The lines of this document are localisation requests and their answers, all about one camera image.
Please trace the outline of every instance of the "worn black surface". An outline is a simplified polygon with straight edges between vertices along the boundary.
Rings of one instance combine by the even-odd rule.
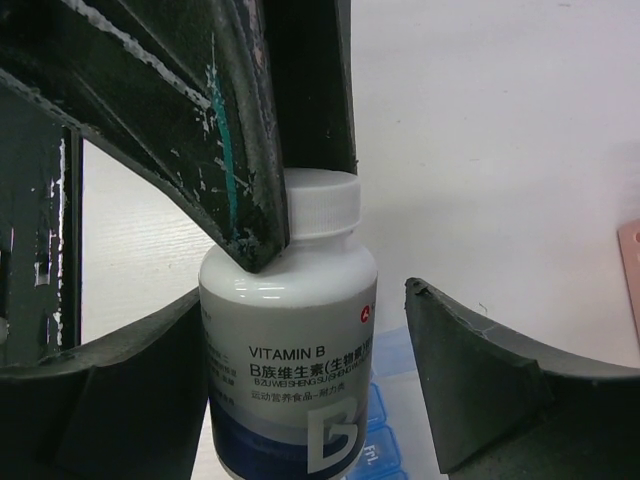
[[[350,0],[264,2],[284,165],[356,173]]]
[[[197,291],[94,342],[0,370],[2,478],[191,478],[206,372]]]
[[[51,117],[0,88],[0,317],[9,323],[1,365],[60,348],[63,135]]]
[[[77,347],[82,340],[82,138],[64,129],[65,194],[62,226],[62,285],[60,288],[60,323],[63,350]]]
[[[0,12],[0,81],[159,187],[247,270],[285,247],[258,0],[25,0]]]
[[[453,480],[640,475],[640,371],[579,357],[407,282],[440,470]]]

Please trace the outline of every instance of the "white bottle cap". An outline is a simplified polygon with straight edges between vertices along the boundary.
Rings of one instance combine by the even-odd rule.
[[[293,240],[346,233],[360,223],[356,175],[311,168],[285,169],[289,231]]]

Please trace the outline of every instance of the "blue label stripe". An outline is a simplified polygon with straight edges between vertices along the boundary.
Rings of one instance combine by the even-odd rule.
[[[231,418],[211,399],[213,441],[222,462],[245,480],[326,480],[341,473],[360,454],[367,434],[367,408],[356,418],[358,438],[353,450],[340,462],[321,472],[307,473],[306,445],[291,445],[258,435]],[[341,450],[347,442],[341,436],[324,447],[324,456]]]

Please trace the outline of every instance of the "white plastic bottle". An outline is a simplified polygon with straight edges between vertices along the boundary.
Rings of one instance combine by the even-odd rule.
[[[219,247],[200,297],[216,450],[233,478],[341,478],[366,435],[377,268],[358,177],[285,170],[291,244],[260,274]]]

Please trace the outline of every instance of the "letter b logo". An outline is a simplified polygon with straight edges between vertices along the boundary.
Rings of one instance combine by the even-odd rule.
[[[308,412],[307,473],[315,473],[329,468],[349,455],[358,438],[358,426],[353,423],[357,408],[356,399],[347,397],[332,405]],[[327,424],[328,420],[344,415],[346,415],[344,423],[333,423],[330,426]],[[324,430],[326,427],[329,427],[329,438],[337,435],[347,436],[345,446],[328,457],[324,456]]]

